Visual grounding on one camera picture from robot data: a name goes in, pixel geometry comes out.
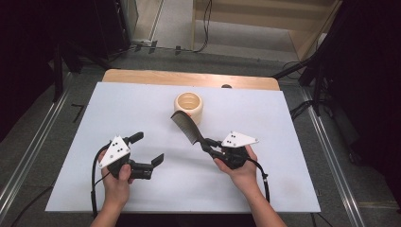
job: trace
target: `white table surface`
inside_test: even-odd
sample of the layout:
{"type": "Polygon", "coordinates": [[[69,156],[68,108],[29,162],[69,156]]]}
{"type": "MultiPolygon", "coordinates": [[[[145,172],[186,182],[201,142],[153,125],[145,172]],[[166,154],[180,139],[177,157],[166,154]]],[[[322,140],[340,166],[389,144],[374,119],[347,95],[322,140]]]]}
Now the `white table surface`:
{"type": "MultiPolygon", "coordinates": [[[[92,212],[96,153],[115,135],[143,131],[144,139],[130,145],[131,158],[150,163],[164,153],[165,160],[151,180],[134,181],[124,212],[249,213],[230,178],[170,119],[174,99],[183,92],[195,92],[203,99],[199,124],[203,137],[223,140],[230,131],[238,131],[259,139],[252,147],[269,174],[270,203],[277,212],[321,211],[282,92],[114,82],[97,84],[45,210],[92,212]]],[[[259,171],[257,178],[264,192],[259,171]]],[[[100,209],[102,183],[96,195],[100,209]]]]}

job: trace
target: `wire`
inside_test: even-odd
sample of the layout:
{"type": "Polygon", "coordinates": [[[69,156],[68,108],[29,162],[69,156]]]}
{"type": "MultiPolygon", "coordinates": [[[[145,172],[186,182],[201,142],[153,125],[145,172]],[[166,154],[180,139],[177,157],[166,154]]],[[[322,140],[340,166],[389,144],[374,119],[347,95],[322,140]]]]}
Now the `wire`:
{"type": "Polygon", "coordinates": [[[323,215],[321,215],[321,214],[319,214],[319,213],[316,213],[319,217],[321,217],[330,227],[333,227],[333,225],[332,224],[330,224],[330,222],[326,219],[326,218],[324,218],[323,217],[323,215]]]}
{"type": "Polygon", "coordinates": [[[310,216],[312,217],[312,223],[313,223],[313,227],[316,227],[316,220],[315,220],[315,216],[313,215],[313,213],[310,213],[310,216]]]}
{"type": "Polygon", "coordinates": [[[269,192],[269,185],[268,185],[268,174],[265,173],[265,171],[263,171],[263,167],[256,162],[254,159],[252,158],[247,158],[248,161],[254,163],[255,166],[257,166],[260,169],[260,172],[262,173],[262,178],[263,178],[263,184],[265,185],[265,196],[266,196],[266,200],[268,202],[270,202],[270,192],[269,192]]]}
{"type": "Polygon", "coordinates": [[[298,107],[289,111],[289,113],[291,114],[292,121],[294,121],[295,118],[297,118],[299,115],[301,115],[311,105],[313,105],[313,100],[308,100],[308,101],[301,103],[298,107]]]}
{"type": "Polygon", "coordinates": [[[95,191],[95,187],[96,187],[96,184],[98,183],[98,181],[95,183],[96,163],[97,163],[97,159],[98,159],[99,156],[100,156],[101,151],[103,151],[104,149],[108,148],[110,144],[111,144],[111,142],[110,142],[109,144],[103,146],[103,148],[101,148],[101,149],[97,152],[97,154],[96,154],[96,156],[95,156],[95,159],[94,159],[94,163],[93,163],[93,165],[92,165],[92,191],[91,191],[91,201],[92,201],[92,211],[93,211],[94,219],[95,219],[96,216],[97,216],[97,204],[96,204],[96,191],[95,191]]]}
{"type": "Polygon", "coordinates": [[[103,179],[105,179],[107,176],[109,176],[109,174],[110,174],[110,172],[108,172],[106,175],[104,175],[104,177],[102,177],[100,180],[98,180],[98,181],[95,183],[95,186],[97,185],[97,183],[103,181],[103,179]]]}
{"type": "MultiPolygon", "coordinates": [[[[288,64],[291,64],[291,63],[301,63],[301,62],[300,62],[300,61],[289,61],[289,62],[285,63],[281,69],[284,70],[284,69],[286,68],[286,66],[287,66],[288,64]]],[[[286,77],[288,77],[289,79],[297,79],[297,78],[292,78],[292,77],[290,77],[289,75],[286,75],[286,77]]]]}
{"type": "Polygon", "coordinates": [[[33,204],[35,203],[40,197],[42,197],[44,194],[46,194],[46,192],[48,192],[49,190],[53,189],[54,187],[54,182],[48,186],[43,192],[41,192],[41,194],[39,194],[35,199],[33,199],[22,211],[21,213],[18,215],[18,217],[12,222],[10,227],[15,227],[18,224],[18,221],[21,219],[21,217],[23,216],[23,214],[26,212],[26,210],[33,204]]]}
{"type": "Polygon", "coordinates": [[[204,11],[203,14],[203,29],[204,29],[204,43],[203,46],[199,49],[199,50],[195,50],[195,53],[199,53],[201,52],[204,48],[207,47],[207,43],[209,42],[209,23],[210,23],[210,15],[212,14],[212,0],[209,1],[209,3],[207,4],[206,10],[204,11]],[[206,14],[207,14],[207,10],[209,9],[209,15],[207,16],[207,25],[206,25],[206,14]]]}

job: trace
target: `wooden panel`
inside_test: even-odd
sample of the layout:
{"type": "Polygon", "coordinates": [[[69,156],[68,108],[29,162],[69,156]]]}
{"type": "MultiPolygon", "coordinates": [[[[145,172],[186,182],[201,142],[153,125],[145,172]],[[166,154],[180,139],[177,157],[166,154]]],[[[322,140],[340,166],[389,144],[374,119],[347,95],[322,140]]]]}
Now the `wooden panel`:
{"type": "Polygon", "coordinates": [[[301,61],[307,58],[308,53],[314,52],[312,47],[316,46],[321,35],[331,27],[340,5],[341,2],[333,2],[324,12],[324,20],[311,23],[309,31],[291,30],[289,32],[289,37],[301,61]]]}
{"type": "MultiPolygon", "coordinates": [[[[338,0],[266,1],[214,0],[210,20],[248,26],[310,31],[338,0]]],[[[208,1],[195,0],[195,19],[203,20],[208,1]]]]}
{"type": "MultiPolygon", "coordinates": [[[[192,45],[195,20],[203,20],[208,2],[194,0],[192,45]]],[[[303,60],[311,46],[329,29],[340,3],[341,0],[215,0],[210,20],[290,30],[298,58],[303,60]]]]}
{"type": "Polygon", "coordinates": [[[151,70],[108,70],[102,81],[130,82],[161,85],[183,85],[198,87],[221,87],[229,84],[233,88],[279,91],[276,79],[227,76],[214,74],[179,73],[151,70]]]}

